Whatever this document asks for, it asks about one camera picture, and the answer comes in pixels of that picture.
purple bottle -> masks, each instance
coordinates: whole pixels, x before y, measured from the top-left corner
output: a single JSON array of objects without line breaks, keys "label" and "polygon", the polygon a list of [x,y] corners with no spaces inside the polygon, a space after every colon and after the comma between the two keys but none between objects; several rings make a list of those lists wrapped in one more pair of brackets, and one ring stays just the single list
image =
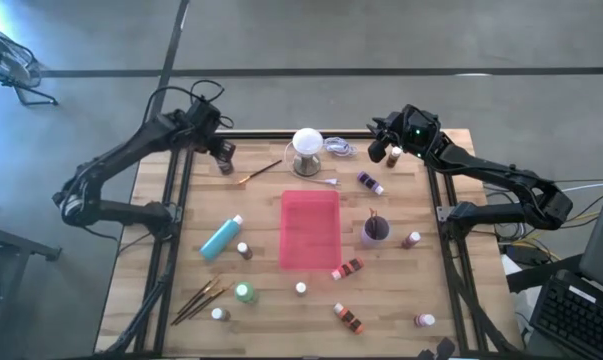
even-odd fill
[{"label": "purple bottle", "polygon": [[383,193],[383,187],[365,171],[361,171],[359,175],[357,175],[357,180],[359,180],[359,182],[365,185],[365,187],[368,189],[377,193],[377,195],[381,195]]}]

white lamp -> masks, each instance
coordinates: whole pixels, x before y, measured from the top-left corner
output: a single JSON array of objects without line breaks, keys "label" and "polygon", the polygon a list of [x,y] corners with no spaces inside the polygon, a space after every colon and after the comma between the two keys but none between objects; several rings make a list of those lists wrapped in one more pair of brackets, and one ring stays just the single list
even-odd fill
[{"label": "white lamp", "polygon": [[294,133],[292,146],[297,151],[293,161],[293,168],[297,174],[312,176],[321,170],[321,161],[316,155],[323,147],[323,136],[320,132],[303,128]]}]

white bottle cap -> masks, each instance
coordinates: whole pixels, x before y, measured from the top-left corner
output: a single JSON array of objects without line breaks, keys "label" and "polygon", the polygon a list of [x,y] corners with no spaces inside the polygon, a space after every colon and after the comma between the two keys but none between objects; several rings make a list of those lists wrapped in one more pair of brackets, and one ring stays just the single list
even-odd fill
[{"label": "white bottle cap", "polygon": [[343,310],[343,305],[341,305],[341,303],[337,303],[336,305],[334,305],[334,313],[335,314],[339,315],[342,310]]},{"label": "white bottle cap", "polygon": [[238,243],[237,244],[237,251],[239,251],[240,253],[246,253],[246,252],[248,252],[248,244],[246,244],[246,243]]},{"label": "white bottle cap", "polygon": [[297,283],[294,288],[299,294],[303,294],[307,290],[307,286],[304,283]]},{"label": "white bottle cap", "polygon": [[237,295],[239,295],[239,296],[246,296],[248,294],[248,287],[241,284],[241,285],[237,286],[235,291],[236,291]]},{"label": "white bottle cap", "polygon": [[413,232],[410,234],[410,240],[412,240],[412,242],[417,242],[419,240],[421,240],[421,234],[419,234],[418,232]]},{"label": "white bottle cap", "polygon": [[215,308],[212,310],[211,315],[214,320],[221,320],[223,318],[223,310],[221,308]]},{"label": "white bottle cap", "polygon": [[434,325],[434,316],[430,315],[430,314],[426,314],[423,315],[423,317],[421,318],[423,320],[423,325],[425,326],[432,326]]}]

blue bottle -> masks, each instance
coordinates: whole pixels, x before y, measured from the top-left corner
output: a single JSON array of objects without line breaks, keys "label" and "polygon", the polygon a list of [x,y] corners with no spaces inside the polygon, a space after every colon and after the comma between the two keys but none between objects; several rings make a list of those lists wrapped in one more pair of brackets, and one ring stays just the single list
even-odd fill
[{"label": "blue bottle", "polygon": [[225,246],[228,245],[230,240],[239,233],[241,224],[243,224],[243,218],[239,215],[226,221],[225,224],[212,235],[210,240],[201,247],[199,250],[201,255],[203,255],[206,260],[214,260],[214,258],[225,249]]}]

orange bottle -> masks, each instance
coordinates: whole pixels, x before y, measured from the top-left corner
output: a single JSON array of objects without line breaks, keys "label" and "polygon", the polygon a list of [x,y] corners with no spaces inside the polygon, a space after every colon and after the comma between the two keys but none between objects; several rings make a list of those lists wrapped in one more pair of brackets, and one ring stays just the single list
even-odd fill
[{"label": "orange bottle", "polygon": [[355,334],[359,335],[363,332],[363,324],[357,319],[350,310],[346,309],[341,303],[334,305],[334,313],[337,314],[339,319],[343,321],[348,329],[352,330]]}]

